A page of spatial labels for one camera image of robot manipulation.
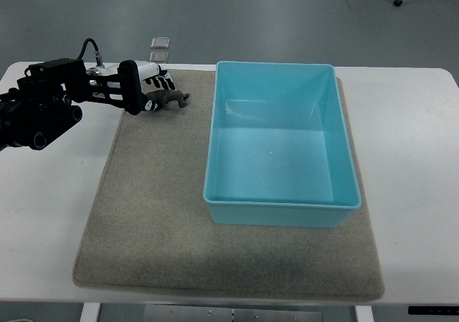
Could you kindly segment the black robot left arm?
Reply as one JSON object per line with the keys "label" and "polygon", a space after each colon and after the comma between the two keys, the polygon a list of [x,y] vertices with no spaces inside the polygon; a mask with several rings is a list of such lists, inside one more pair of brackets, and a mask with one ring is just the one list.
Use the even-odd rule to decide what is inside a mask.
{"label": "black robot left arm", "polygon": [[104,67],[100,51],[87,70],[83,55],[94,40],[87,38],[77,58],[61,58],[28,66],[17,86],[1,94],[1,147],[42,150],[82,120],[81,103],[112,105],[132,115],[150,110],[141,81],[159,73],[157,65],[125,60]]}

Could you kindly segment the black white robot left hand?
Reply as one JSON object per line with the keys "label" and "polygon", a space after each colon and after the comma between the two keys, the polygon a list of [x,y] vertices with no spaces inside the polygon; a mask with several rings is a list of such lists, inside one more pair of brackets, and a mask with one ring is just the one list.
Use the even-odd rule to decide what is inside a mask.
{"label": "black white robot left hand", "polygon": [[94,66],[86,70],[95,88],[90,101],[113,105],[132,115],[152,111],[158,103],[142,92],[141,84],[158,89],[174,90],[174,82],[167,70],[155,62],[126,60],[120,64]]}

